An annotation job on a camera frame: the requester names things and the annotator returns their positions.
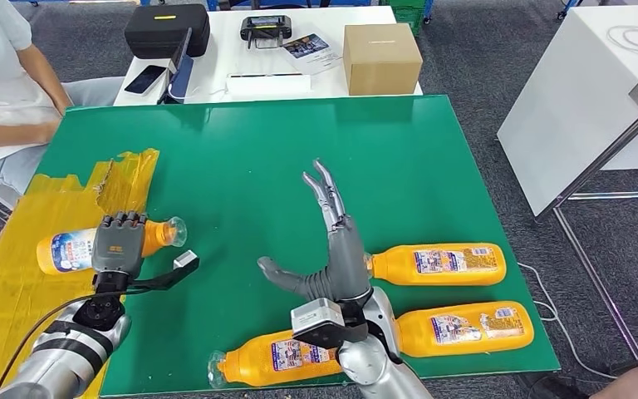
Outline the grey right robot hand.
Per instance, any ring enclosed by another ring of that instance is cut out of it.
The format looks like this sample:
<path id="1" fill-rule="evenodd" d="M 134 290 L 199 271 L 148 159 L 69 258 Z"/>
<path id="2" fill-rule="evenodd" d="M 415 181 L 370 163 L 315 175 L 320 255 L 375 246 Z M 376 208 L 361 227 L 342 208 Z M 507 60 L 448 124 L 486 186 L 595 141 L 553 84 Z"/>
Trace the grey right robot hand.
<path id="1" fill-rule="evenodd" d="M 309 301 L 328 298 L 340 302 L 360 298 L 371 290 L 364 244 L 356 223 L 346 212 L 331 172 L 319 159 L 312 164 L 321 179 L 315 180 L 307 172 L 302 178 L 321 209 L 327 232 L 327 265 L 314 273 L 296 274 L 263 256 L 258 259 L 258 267 L 269 282 Z"/>

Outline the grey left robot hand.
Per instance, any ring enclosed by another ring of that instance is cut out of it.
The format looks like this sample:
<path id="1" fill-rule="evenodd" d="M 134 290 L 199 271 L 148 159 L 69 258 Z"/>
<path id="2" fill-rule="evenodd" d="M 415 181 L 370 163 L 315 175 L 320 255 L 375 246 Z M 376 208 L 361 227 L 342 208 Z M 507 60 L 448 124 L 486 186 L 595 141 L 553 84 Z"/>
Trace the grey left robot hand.
<path id="1" fill-rule="evenodd" d="M 106 214 L 96 229 L 91 264 L 96 273 L 140 275 L 147 215 L 133 210 Z"/>

